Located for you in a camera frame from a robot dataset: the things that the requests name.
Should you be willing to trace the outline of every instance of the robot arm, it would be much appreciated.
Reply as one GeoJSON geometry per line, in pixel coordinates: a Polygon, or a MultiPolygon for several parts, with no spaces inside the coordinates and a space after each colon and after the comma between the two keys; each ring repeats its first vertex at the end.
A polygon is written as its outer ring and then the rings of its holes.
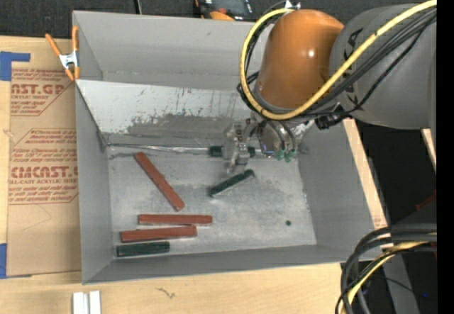
{"type": "Polygon", "coordinates": [[[323,129],[353,117],[434,134],[435,56],[436,0],[372,9],[345,26],[320,11],[272,11],[251,29],[241,54],[238,91],[252,110],[248,128],[257,126],[264,154],[286,160],[310,122],[323,129]],[[258,36],[276,18],[260,71],[247,76],[258,36]]]}

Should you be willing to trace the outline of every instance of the black cable bundle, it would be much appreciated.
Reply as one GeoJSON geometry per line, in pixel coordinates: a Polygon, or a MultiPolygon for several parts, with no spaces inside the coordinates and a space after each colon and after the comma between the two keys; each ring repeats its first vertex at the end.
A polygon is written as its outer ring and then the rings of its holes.
{"type": "MultiPolygon", "coordinates": [[[[380,228],[364,236],[355,248],[355,251],[348,258],[342,269],[340,278],[341,295],[336,304],[336,314],[339,314],[339,305],[342,302],[345,313],[354,314],[348,294],[352,289],[366,280],[378,267],[382,266],[390,257],[396,254],[410,252],[436,251],[437,227],[435,224],[398,224],[391,228],[380,228]],[[383,253],[368,264],[359,272],[359,261],[367,251],[382,245],[393,245],[385,249],[383,253]]],[[[362,311],[369,314],[364,295],[359,289],[357,292],[358,301],[362,311]]]]}

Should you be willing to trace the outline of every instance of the red stick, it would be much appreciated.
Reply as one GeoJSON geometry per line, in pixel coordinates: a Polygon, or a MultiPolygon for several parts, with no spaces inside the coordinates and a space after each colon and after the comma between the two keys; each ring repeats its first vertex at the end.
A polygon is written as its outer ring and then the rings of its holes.
{"type": "Polygon", "coordinates": [[[197,236],[196,226],[155,228],[152,230],[132,230],[121,233],[122,242],[168,240],[171,238],[197,236]]]}
{"type": "Polygon", "coordinates": [[[210,225],[210,215],[139,215],[139,225],[210,225]]]}
{"type": "Polygon", "coordinates": [[[138,152],[134,154],[134,157],[137,163],[139,163],[145,173],[156,185],[156,187],[162,192],[162,194],[164,194],[165,198],[170,202],[173,208],[176,211],[182,210],[184,208],[183,200],[179,197],[177,192],[173,190],[170,184],[167,183],[165,178],[162,176],[159,170],[156,169],[156,167],[147,158],[147,156],[142,152],[138,152]]]}

